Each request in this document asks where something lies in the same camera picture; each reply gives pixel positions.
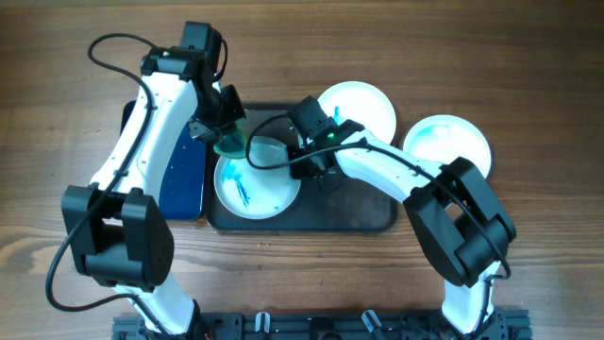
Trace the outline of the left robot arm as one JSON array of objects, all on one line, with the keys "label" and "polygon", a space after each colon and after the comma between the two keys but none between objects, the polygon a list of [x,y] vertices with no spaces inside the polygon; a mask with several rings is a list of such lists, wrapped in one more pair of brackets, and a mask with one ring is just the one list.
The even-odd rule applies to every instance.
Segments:
[{"label": "left robot arm", "polygon": [[87,186],[61,200],[67,230],[60,253],[77,272],[129,300],[155,339],[209,339],[197,302],[172,274],[175,243],[159,209],[160,188],[183,130],[202,143],[245,141],[245,112],[233,86],[220,81],[227,42],[211,25],[188,22],[172,47],[152,45],[134,76],[138,99],[109,158]]}]

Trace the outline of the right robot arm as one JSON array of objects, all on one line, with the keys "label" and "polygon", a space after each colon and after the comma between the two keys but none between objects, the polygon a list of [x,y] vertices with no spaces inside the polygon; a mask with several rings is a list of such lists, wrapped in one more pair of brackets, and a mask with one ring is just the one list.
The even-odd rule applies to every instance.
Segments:
[{"label": "right robot arm", "polygon": [[495,308],[493,283],[512,271],[506,260],[516,228],[478,168],[414,157],[383,143],[362,124],[341,124],[309,96],[286,114],[304,142],[291,163],[313,175],[331,168],[401,202],[428,262],[445,280],[442,313],[470,339],[484,333]]}]

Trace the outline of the green yellow sponge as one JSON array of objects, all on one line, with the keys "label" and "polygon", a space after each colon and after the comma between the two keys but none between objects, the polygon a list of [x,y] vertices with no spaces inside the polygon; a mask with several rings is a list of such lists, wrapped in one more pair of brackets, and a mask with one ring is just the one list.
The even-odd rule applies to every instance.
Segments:
[{"label": "green yellow sponge", "polygon": [[236,130],[226,136],[223,136],[213,146],[213,151],[221,157],[228,159],[244,159],[247,145],[247,136],[243,131],[244,119],[239,119],[235,123]]}]

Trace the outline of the white plate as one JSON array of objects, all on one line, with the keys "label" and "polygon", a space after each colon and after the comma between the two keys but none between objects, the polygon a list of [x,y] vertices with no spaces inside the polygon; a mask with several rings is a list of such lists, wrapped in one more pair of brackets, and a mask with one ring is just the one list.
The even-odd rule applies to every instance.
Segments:
[{"label": "white plate", "polygon": [[296,199],[300,179],[288,168],[260,170],[247,159],[221,156],[214,170],[213,184],[220,202],[235,215],[266,219],[283,213]]},{"label": "white plate", "polygon": [[471,161],[487,178],[492,168],[492,152],[482,132],[469,121],[454,115],[431,115],[407,133],[402,150],[415,157],[451,163],[458,157]]},{"label": "white plate", "polygon": [[394,140],[397,125],[394,106],[377,87],[361,81],[341,82],[324,91],[318,102],[338,125],[352,120],[383,143],[390,144]]}]

